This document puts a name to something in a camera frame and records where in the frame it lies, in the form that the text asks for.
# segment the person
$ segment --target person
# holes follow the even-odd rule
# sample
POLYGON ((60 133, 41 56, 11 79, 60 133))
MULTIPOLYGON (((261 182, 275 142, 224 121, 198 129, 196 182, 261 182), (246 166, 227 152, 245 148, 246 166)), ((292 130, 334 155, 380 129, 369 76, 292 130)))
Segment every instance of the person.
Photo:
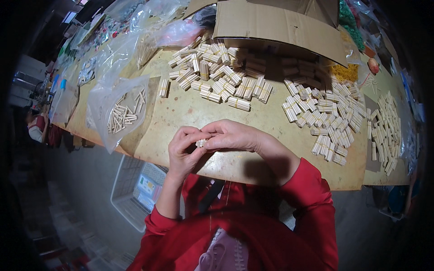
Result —
POLYGON ((220 120, 200 130, 181 127, 168 148, 170 169, 145 218, 146 233, 128 271, 338 269, 330 188, 313 165, 276 138, 220 120), (207 139, 204 147, 189 153, 200 139, 207 139), (190 173, 205 153, 220 149, 258 153, 276 175, 278 187, 222 181, 220 195, 200 210, 217 180, 211 185, 190 173), (181 194, 184 220, 179 215, 181 194), (278 219, 280 199, 296 208, 294 231, 278 219))
POLYGON ((50 147, 60 147, 62 140, 62 129, 50 125, 48 119, 49 107, 45 107, 41 114, 33 115, 31 108, 25 108, 25 122, 30 137, 40 143, 47 143, 50 147))

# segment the yellow table surface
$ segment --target yellow table surface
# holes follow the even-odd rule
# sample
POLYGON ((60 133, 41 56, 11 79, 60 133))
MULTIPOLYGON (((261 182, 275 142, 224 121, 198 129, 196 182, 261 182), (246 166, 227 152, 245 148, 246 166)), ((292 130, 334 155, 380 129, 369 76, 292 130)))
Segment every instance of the yellow table surface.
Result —
MULTIPOLYGON (((88 59, 93 54, 93 52, 88 52, 83 59, 88 59)), ((331 190, 358 190, 362 184, 408 183, 408 180, 403 177, 400 163, 389 177, 385 176, 383 170, 379 173, 365 171, 368 144, 366 119, 363 119, 360 132, 353 134, 355 141, 348 149, 345 166, 326 162, 323 156, 311 154, 310 151, 316 137, 310 135, 310 128, 307 126, 300 129, 297 125, 289 123, 286 118, 281 105, 289 92, 281 78, 268 79, 273 85, 268 103, 263 104, 254 98, 250 112, 229 107, 227 103, 216 104, 202 99, 198 91, 193 89, 184 91, 175 81, 171 82, 168 98, 158 97, 160 79, 168 78, 168 73, 176 70, 176 68, 172 70, 167 64, 172 59, 172 54, 172 51, 160 50, 141 70, 137 69, 136 61, 133 59, 120 74, 127 78, 150 74, 150 102, 146 108, 144 123, 125 136, 116 151, 169 167, 168 144, 180 126, 189 125, 202 128, 212 121, 228 118, 254 126, 275 136, 297 156, 304 157, 316 166, 322 177, 328 181, 331 190)), ((275 65, 278 65, 276 60, 267 60, 267 66, 275 65)), ((378 87, 383 90, 379 93, 387 93, 387 90, 390 89, 392 95, 397 95, 397 93, 392 92, 395 88, 388 87, 392 83, 396 83, 387 71, 379 73, 376 78, 378 87)), ((66 126, 60 123, 56 123, 56 125, 102 145, 98 133, 85 125, 87 98, 89 91, 95 84, 96 80, 92 80, 80 88, 79 102, 69 123, 66 126)), ((370 88, 362 89, 362 91, 374 101, 377 100, 370 88)), ((197 169, 197 173, 203 176, 241 183, 273 185, 273 175, 270 169, 256 153, 244 151, 216 152, 201 160, 197 169)))

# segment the concrete floor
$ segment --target concrete floor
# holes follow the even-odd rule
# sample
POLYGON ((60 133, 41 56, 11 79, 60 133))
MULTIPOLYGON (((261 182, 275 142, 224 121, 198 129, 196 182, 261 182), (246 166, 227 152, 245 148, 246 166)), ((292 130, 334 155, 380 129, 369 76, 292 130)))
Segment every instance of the concrete floor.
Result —
MULTIPOLYGON (((47 180, 56 181, 77 216, 117 253, 135 255, 142 234, 111 205, 110 195, 122 155, 105 148, 68 153, 62 146, 45 151, 47 180)), ((388 253, 391 220, 372 205, 368 188, 333 192, 340 270, 378 269, 388 253)))

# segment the red jacket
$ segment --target red jacket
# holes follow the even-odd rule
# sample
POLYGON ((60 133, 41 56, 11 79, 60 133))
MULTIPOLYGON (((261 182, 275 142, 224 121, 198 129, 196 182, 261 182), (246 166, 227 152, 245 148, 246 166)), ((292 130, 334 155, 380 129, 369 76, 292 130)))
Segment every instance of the red jacket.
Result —
POLYGON ((146 233, 127 271, 194 270, 219 227, 247 244, 249 271, 338 269, 332 194, 321 173, 305 159, 291 180, 277 189, 297 209, 294 231, 276 218, 277 208, 270 207, 278 206, 272 202, 277 197, 260 186, 226 182, 220 200, 209 213, 199 215, 194 205, 207 192, 203 186, 197 191, 199 179, 192 175, 184 183, 188 218, 169 219, 156 208, 146 217, 146 233), (249 208, 251 199, 265 204, 249 208))

